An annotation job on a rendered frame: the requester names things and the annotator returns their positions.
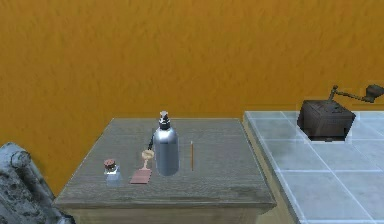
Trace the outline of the small glass jar cork lid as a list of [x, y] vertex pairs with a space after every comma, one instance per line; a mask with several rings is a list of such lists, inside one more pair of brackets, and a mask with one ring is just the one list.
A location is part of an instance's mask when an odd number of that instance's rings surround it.
[[104, 175], [108, 186], [118, 186], [121, 180], [120, 167], [114, 159], [104, 161]]

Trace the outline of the pink scrub brush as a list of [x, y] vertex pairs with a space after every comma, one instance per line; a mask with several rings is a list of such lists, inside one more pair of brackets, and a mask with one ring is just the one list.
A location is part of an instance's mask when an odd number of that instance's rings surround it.
[[143, 159], [143, 166], [136, 170], [130, 180], [131, 184], [148, 184], [152, 170], [148, 167], [148, 162], [154, 158], [154, 152], [152, 150], [144, 150], [141, 154]]

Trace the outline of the grey wooden table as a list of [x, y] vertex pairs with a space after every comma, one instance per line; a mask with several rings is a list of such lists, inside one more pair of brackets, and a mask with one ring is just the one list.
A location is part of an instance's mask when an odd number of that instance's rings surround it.
[[[157, 119], [114, 118], [55, 199], [76, 224], [256, 224], [273, 209], [274, 196], [239, 120], [174, 119], [180, 169], [153, 173], [148, 184], [131, 184], [143, 166]], [[190, 167], [194, 144], [194, 171]], [[118, 186], [108, 186], [104, 161], [120, 167]]]

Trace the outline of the thin black stick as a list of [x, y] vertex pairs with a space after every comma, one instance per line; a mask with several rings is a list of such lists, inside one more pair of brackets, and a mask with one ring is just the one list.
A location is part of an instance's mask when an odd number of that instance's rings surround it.
[[147, 150], [152, 150], [155, 131], [156, 130], [154, 128], [152, 128], [152, 130], [151, 130], [151, 138], [150, 138]]

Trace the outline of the grey tiled counter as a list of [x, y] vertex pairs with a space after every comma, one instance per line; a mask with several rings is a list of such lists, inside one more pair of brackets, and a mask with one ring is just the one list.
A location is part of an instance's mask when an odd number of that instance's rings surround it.
[[344, 141], [311, 141], [296, 111], [247, 111], [243, 125], [277, 200], [267, 224], [384, 224], [384, 112], [356, 113]]

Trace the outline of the grey rough lumpy object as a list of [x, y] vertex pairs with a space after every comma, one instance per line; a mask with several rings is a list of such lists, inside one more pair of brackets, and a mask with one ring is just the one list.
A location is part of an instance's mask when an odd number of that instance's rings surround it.
[[25, 149], [13, 142], [0, 147], [0, 224], [76, 224], [54, 199]]

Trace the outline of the dark coffee grinder with crank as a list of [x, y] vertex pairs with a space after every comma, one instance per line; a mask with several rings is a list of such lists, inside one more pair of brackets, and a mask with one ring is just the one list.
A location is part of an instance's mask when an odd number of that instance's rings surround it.
[[344, 141], [356, 115], [334, 100], [336, 95], [373, 103], [384, 95], [384, 87], [368, 85], [364, 96], [357, 96], [338, 90], [334, 85], [326, 100], [304, 100], [297, 119], [297, 125], [311, 141]]

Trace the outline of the silver spray bottle black nozzle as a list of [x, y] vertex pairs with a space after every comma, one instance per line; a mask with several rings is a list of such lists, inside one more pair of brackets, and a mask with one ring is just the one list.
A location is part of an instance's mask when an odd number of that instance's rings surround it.
[[159, 128], [153, 136], [156, 168], [162, 176], [175, 175], [180, 166], [178, 134], [167, 111], [160, 112]]

